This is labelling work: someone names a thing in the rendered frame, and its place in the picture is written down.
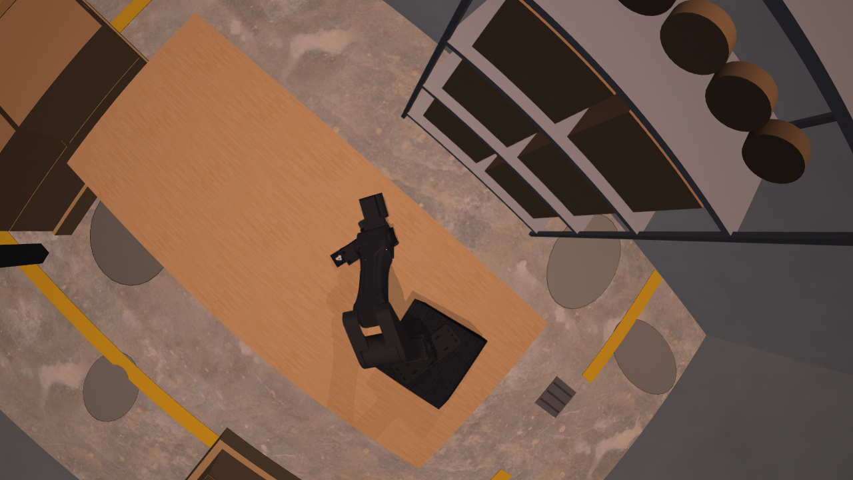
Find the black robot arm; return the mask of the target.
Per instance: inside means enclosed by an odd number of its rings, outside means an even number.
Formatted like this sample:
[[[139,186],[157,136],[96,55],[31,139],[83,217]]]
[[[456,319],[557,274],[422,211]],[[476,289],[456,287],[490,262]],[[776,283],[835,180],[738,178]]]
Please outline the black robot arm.
[[[364,228],[353,242],[339,249],[348,265],[359,258],[361,264],[359,294],[353,311],[343,313],[343,325],[363,369],[393,364],[395,373],[408,385],[459,347],[461,340],[450,325],[442,326],[430,337],[424,334],[408,337],[388,303],[388,273],[397,238],[393,227],[387,225],[385,200],[378,193],[359,199],[359,203],[365,217]],[[363,337],[361,326],[380,326],[382,333]]]

